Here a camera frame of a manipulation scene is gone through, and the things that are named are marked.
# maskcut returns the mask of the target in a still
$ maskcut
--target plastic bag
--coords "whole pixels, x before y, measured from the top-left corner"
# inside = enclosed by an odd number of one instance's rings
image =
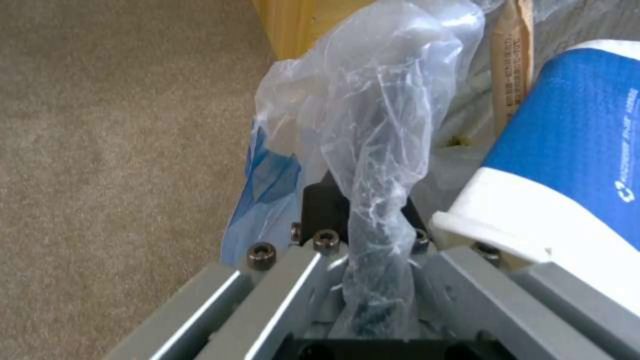
[[[225,245],[259,238],[285,246],[286,236],[269,235],[269,218],[292,215],[301,189],[328,167],[351,204],[341,336],[400,338],[411,322],[417,328],[408,263],[415,229],[401,208],[427,173],[433,131],[483,28],[469,0],[378,1],[302,59],[276,63],[260,84],[250,196],[243,194]],[[269,167],[276,171],[263,171]],[[282,182],[295,190],[279,191]]]
[[[318,44],[330,64],[321,150],[351,204],[337,336],[402,338],[417,329],[408,263],[415,229],[401,208],[427,173],[433,131],[466,76],[484,17],[465,0],[413,3],[363,9]]]

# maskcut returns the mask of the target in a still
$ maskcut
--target blue label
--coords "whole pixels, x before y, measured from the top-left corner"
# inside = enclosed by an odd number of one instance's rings
[[[484,166],[564,194],[640,250],[639,90],[640,61],[568,51],[544,66]]]

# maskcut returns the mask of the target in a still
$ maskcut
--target black hole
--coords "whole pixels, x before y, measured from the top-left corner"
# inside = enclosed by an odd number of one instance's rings
[[[258,256],[264,256],[266,254],[269,254],[269,247],[266,245],[258,245],[253,248],[253,253]]]
[[[322,239],[322,240],[333,240],[333,234],[329,233],[328,231],[326,233],[320,233],[320,239]]]
[[[453,344],[444,352],[445,360],[482,360],[482,358],[465,344]]]
[[[318,344],[312,343],[302,349],[299,360],[334,360],[335,356],[330,348]]]
[[[481,252],[485,252],[487,254],[499,254],[500,250],[496,249],[495,247],[492,247],[491,245],[487,245],[485,243],[478,243],[477,244],[477,249],[480,250]]]

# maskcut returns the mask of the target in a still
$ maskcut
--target bolt head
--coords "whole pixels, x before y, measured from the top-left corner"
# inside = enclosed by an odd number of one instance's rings
[[[340,236],[331,229],[323,229],[314,234],[314,250],[324,255],[337,252],[340,249]]]
[[[266,242],[253,244],[246,252],[246,263],[254,270],[269,270],[276,263],[276,248]]]

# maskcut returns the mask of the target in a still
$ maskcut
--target machine part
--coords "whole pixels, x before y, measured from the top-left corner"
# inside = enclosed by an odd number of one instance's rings
[[[288,339],[277,360],[512,360],[497,341]]]
[[[411,198],[407,199],[406,205],[402,208],[402,213],[413,227],[426,229]],[[324,175],[321,182],[304,188],[302,193],[300,245],[313,238],[316,232],[323,229],[335,231],[338,233],[340,241],[349,243],[348,221],[349,200],[342,195],[330,172]]]
[[[441,252],[427,261],[416,288],[433,296],[458,339],[474,340],[488,331],[521,360],[611,359],[469,248]]]
[[[412,254],[419,254],[429,249],[431,237],[426,230],[415,228],[415,242],[413,243]]]
[[[483,259],[487,260],[489,264],[499,268],[502,263],[502,254],[498,248],[492,247],[481,242],[475,242],[471,245],[476,253],[478,253]]]
[[[554,263],[511,278],[616,359],[640,359],[640,318]]]
[[[211,263],[105,358],[194,358],[251,288],[247,275]]]
[[[291,243],[293,245],[302,245],[302,225],[299,222],[291,224]]]
[[[322,255],[336,254],[340,247],[340,236],[331,229],[319,230],[314,234],[314,250]]]
[[[225,322],[197,359],[271,359],[301,336],[328,291],[327,257],[291,247]]]
[[[276,248],[265,242],[253,244],[246,251],[246,263],[254,270],[269,270],[276,263]]]

